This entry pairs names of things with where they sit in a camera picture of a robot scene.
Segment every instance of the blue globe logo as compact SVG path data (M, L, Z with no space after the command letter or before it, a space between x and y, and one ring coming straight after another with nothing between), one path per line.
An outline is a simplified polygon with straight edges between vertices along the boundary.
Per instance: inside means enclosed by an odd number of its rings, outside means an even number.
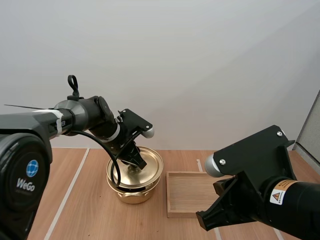
M26 175L29 178L34 177L38 172L39 164L37 160L31 160L26 166Z

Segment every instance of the gold pot lid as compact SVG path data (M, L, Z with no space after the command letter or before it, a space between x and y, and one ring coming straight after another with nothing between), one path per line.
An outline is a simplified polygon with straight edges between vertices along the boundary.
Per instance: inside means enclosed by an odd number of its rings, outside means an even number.
M146 162L146 166L141 170L138 167L126 165L122 161L118 160L117 163L120 168L121 174L121 188L125 189L139 189L146 187L149 184L155 182L160 176L164 169L164 162L161 156L154 150L140 146L140 155ZM109 180L111 173L112 160L106 167L106 174ZM117 182L118 174L116 168L113 170L114 181Z

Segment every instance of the grey rounded cap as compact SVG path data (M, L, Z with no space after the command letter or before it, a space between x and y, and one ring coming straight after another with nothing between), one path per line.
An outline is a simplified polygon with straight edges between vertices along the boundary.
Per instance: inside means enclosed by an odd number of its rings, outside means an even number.
M207 174L209 174L211 177L219 178L224 176L223 173L220 172L216 162L214 161L214 154L210 155L205 163L204 168Z

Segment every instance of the wooden table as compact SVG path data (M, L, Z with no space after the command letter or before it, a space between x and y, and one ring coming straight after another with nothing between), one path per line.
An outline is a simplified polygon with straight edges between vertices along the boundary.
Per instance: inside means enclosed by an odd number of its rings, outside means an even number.
M90 149L84 160L86 149L54 148L49 182L28 240L296 240L283 232L277 236L259 222L206 232L197 219L167 218L166 171L199 171L197 159L204 167L212 152L159 150L164 169L154 196L130 205L120 202L106 181L109 156L104 150ZM320 176L297 152L290 151L289 156L298 180L320 183Z

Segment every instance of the golden pot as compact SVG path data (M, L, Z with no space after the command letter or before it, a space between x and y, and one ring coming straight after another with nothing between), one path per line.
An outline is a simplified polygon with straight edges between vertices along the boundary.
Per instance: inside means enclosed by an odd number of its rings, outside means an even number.
M156 151L143 146L139 149L146 166L141 170L118 160L121 174L119 187L115 187L111 181L110 174L113 163L111 159L106 167L108 184L116 192L117 197L127 204L139 204L148 200L153 195L164 169L164 162ZM118 175L115 168L113 177L114 181L117 182Z
M107 182L109 186L116 192L116 196L120 201L126 204L141 204L147 201L155 192L157 184L160 182L160 177L158 178L157 182L152 184L151 188L147 188L143 191L136 191L136 192L126 192L116 188L111 180L107 178Z

